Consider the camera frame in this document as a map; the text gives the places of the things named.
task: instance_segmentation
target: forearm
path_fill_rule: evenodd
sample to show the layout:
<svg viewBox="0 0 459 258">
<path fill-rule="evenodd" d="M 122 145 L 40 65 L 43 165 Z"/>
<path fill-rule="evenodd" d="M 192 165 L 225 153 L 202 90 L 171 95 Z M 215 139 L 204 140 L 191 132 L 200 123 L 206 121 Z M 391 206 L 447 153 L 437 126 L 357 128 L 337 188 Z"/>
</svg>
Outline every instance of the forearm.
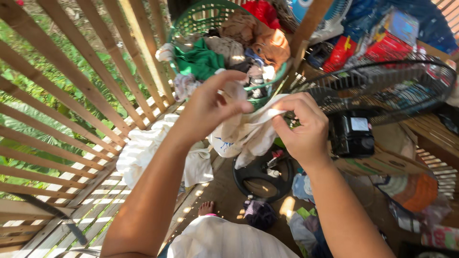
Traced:
<svg viewBox="0 0 459 258">
<path fill-rule="evenodd" d="M 157 255 L 174 212 L 186 155 L 192 145 L 178 138 L 180 132 L 176 130 L 171 129 L 121 206 L 105 237 L 101 257 L 124 257 L 124 253 Z"/>
<path fill-rule="evenodd" d="M 351 254 L 355 258 L 395 257 L 331 161 L 308 175 L 320 224 L 335 258 Z"/>
</svg>

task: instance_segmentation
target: black fan cage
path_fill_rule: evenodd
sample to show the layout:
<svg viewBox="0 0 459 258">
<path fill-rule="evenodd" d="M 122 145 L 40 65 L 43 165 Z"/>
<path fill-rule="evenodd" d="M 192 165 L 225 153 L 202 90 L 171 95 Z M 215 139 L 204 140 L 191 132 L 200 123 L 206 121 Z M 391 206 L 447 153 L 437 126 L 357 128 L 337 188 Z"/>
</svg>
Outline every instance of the black fan cage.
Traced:
<svg viewBox="0 0 459 258">
<path fill-rule="evenodd" d="M 314 78 L 297 75 L 283 92 L 309 92 L 326 115 L 373 111 L 373 125 L 401 121 L 437 107 L 456 83 L 454 69 L 420 53 L 353 56 L 345 64 L 324 65 L 309 74 Z M 295 115 L 288 112 L 286 117 Z"/>
</svg>

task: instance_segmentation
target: person's left hand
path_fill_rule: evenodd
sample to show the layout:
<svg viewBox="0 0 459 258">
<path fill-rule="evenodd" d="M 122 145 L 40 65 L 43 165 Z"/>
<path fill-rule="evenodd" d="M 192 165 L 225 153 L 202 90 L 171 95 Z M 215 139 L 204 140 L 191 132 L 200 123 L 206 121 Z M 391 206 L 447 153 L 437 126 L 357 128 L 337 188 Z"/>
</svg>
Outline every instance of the person's left hand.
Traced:
<svg viewBox="0 0 459 258">
<path fill-rule="evenodd" d="M 197 88 L 180 118 L 174 125 L 176 133 L 183 135 L 190 144 L 204 139 L 224 120 L 240 114 L 249 113 L 253 105 L 247 101 L 235 101 L 227 104 L 223 96 L 217 93 L 226 82 L 245 80 L 247 74 L 236 70 L 223 71 L 207 79 Z"/>
</svg>

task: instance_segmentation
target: label sticker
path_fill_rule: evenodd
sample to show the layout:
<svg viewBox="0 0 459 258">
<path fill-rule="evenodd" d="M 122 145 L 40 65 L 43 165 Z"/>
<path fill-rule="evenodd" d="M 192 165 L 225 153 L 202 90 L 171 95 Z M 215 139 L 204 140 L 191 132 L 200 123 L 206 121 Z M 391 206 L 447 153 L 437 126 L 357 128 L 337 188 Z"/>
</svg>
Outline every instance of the label sticker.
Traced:
<svg viewBox="0 0 459 258">
<path fill-rule="evenodd" d="M 354 131 L 370 131 L 366 118 L 351 118 L 351 129 Z"/>
</svg>

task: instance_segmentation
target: blue printed design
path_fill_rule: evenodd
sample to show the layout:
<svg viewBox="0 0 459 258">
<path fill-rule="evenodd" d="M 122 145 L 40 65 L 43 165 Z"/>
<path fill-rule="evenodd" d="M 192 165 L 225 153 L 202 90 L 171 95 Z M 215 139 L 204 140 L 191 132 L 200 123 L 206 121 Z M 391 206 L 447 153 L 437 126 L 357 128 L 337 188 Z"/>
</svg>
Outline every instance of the blue printed design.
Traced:
<svg viewBox="0 0 459 258">
<path fill-rule="evenodd" d="M 223 147 L 225 147 L 223 149 L 223 152 L 225 152 L 226 149 L 228 149 L 229 147 L 231 147 L 231 145 L 233 145 L 234 142 L 226 142 L 226 141 L 223 141 L 223 145 L 220 147 L 220 149 L 223 149 Z"/>
</svg>

